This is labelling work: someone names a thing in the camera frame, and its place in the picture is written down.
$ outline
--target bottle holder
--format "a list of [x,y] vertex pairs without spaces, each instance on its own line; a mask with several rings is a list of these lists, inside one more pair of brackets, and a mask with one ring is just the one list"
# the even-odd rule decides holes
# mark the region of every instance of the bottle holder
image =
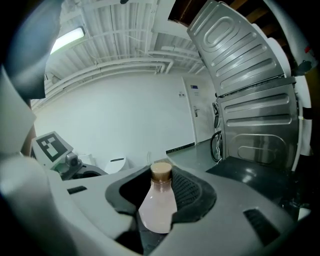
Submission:
[[[196,222],[214,206],[217,195],[214,188],[191,173],[172,167],[171,187],[177,212],[172,215],[174,223]],[[105,198],[120,214],[135,217],[143,203],[151,180],[150,166],[112,183],[105,192]]]

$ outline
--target stainless steel panel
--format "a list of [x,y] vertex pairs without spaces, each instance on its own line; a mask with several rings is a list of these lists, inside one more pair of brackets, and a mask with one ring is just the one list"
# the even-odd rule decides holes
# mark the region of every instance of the stainless steel panel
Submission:
[[209,0],[187,30],[218,96],[284,74],[266,40],[238,12]]
[[219,98],[223,158],[228,156],[289,170],[298,143],[293,79],[276,79]]

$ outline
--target pink bottle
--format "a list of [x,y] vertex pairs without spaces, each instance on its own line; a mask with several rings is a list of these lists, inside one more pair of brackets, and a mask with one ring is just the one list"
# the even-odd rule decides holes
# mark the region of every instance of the pink bottle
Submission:
[[151,165],[151,187],[139,208],[143,225],[155,233],[169,233],[172,214],[177,211],[171,188],[171,168],[166,162]]

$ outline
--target gray floor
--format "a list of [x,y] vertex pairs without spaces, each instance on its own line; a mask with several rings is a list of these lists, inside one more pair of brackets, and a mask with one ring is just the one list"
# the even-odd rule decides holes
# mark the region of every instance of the gray floor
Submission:
[[205,172],[216,164],[211,158],[210,140],[203,141],[195,146],[177,152],[169,153],[167,156],[174,165],[181,169],[194,169]]

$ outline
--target gold bottle cap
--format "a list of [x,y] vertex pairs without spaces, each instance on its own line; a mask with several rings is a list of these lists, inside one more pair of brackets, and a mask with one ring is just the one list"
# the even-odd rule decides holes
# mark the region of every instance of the gold bottle cap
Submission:
[[151,178],[155,182],[167,182],[170,180],[172,165],[167,162],[156,162],[151,165]]

